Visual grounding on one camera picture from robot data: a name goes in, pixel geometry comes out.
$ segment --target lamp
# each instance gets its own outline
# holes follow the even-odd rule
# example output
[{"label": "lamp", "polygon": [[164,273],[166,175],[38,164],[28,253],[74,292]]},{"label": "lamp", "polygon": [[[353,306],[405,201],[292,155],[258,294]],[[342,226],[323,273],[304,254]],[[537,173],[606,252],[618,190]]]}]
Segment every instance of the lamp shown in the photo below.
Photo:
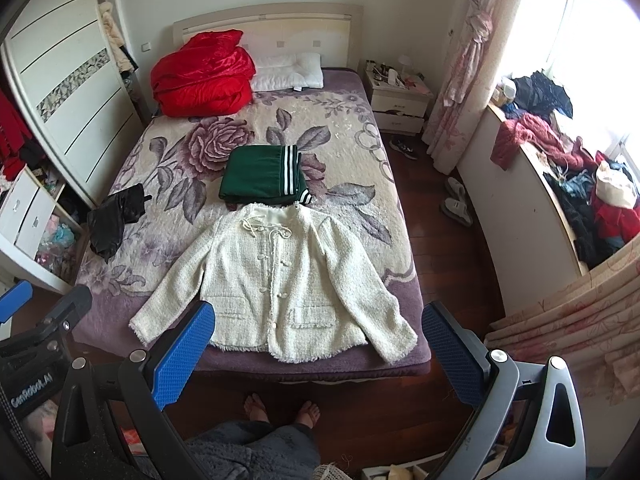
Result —
[{"label": "lamp", "polygon": [[398,62],[402,65],[402,72],[400,73],[400,76],[404,80],[405,76],[407,76],[407,69],[409,69],[414,64],[414,62],[411,61],[411,58],[407,56],[407,54],[402,54],[398,58]]}]

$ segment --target floral blanket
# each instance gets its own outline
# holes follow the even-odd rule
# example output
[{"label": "floral blanket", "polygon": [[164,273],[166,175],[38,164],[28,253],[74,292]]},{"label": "floral blanket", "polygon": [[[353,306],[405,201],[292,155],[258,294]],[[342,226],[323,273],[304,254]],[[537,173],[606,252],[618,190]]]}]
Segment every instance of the floral blanket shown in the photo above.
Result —
[{"label": "floral blanket", "polygon": [[227,206],[218,198],[229,153],[245,144],[296,144],[314,197],[310,207],[353,230],[400,311],[420,336],[402,361],[386,364],[370,346],[304,364],[276,361],[266,352],[208,347],[201,370],[233,371],[276,380],[338,380],[424,373],[429,347],[422,336],[422,298],[393,175],[357,74],[325,70],[324,89],[254,94],[227,117],[155,118],[120,170],[115,192],[141,182],[153,199],[137,224],[127,225],[115,257],[105,264],[87,249],[78,283],[91,289],[91,311],[76,341],[128,355],[141,343],[129,319],[172,263]]}]

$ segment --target blue gripper pad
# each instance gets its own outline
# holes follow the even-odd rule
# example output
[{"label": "blue gripper pad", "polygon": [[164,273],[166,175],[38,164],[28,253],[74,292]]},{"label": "blue gripper pad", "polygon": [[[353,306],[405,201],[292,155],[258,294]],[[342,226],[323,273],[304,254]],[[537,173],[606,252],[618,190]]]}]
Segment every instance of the blue gripper pad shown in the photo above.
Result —
[{"label": "blue gripper pad", "polygon": [[6,291],[0,298],[0,323],[6,323],[9,318],[18,312],[18,309],[31,299],[33,295],[33,287],[31,283],[16,283],[12,288]]},{"label": "blue gripper pad", "polygon": [[462,329],[452,317],[447,320],[432,303],[429,303],[422,311],[422,332],[458,399],[477,408],[484,399],[485,373],[463,342],[463,339],[468,339],[468,331]]},{"label": "blue gripper pad", "polygon": [[163,410],[166,405],[178,400],[215,327],[213,307],[205,301],[201,302],[199,311],[182,330],[154,371],[151,395],[158,409]]}]

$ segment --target pink curtain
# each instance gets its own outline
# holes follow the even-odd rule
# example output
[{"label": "pink curtain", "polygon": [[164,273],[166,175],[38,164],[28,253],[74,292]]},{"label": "pink curtain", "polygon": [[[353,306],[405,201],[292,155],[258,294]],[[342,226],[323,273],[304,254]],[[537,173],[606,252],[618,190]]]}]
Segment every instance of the pink curtain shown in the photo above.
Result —
[{"label": "pink curtain", "polygon": [[492,328],[487,347],[514,360],[562,356],[582,396],[606,394],[615,404],[639,395],[640,235],[576,282]]},{"label": "pink curtain", "polygon": [[468,0],[470,12],[422,140],[433,166],[449,174],[460,160],[494,90],[520,0]]}]

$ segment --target nightstand drawer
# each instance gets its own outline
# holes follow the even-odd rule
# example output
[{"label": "nightstand drawer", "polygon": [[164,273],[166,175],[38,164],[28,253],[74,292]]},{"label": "nightstand drawer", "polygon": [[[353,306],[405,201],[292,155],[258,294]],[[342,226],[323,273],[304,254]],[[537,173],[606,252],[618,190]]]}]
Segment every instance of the nightstand drawer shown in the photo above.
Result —
[{"label": "nightstand drawer", "polygon": [[380,112],[373,112],[373,115],[376,118],[376,124],[379,130],[394,130],[396,132],[419,134],[424,124],[424,119],[421,117],[383,114]]},{"label": "nightstand drawer", "polygon": [[24,215],[26,215],[33,197],[36,196],[38,188],[38,184],[26,171],[23,171],[4,200],[0,210],[0,233],[10,243],[15,242]]},{"label": "nightstand drawer", "polygon": [[46,189],[41,187],[33,199],[24,222],[20,228],[18,239],[15,241],[16,247],[22,250],[28,257],[34,258],[38,252],[40,239],[44,234],[44,228],[53,213],[56,203]]},{"label": "nightstand drawer", "polygon": [[413,99],[405,96],[389,95],[391,92],[374,91],[371,97],[371,108],[374,112],[402,112],[405,115],[422,117],[427,111],[427,100]]}]

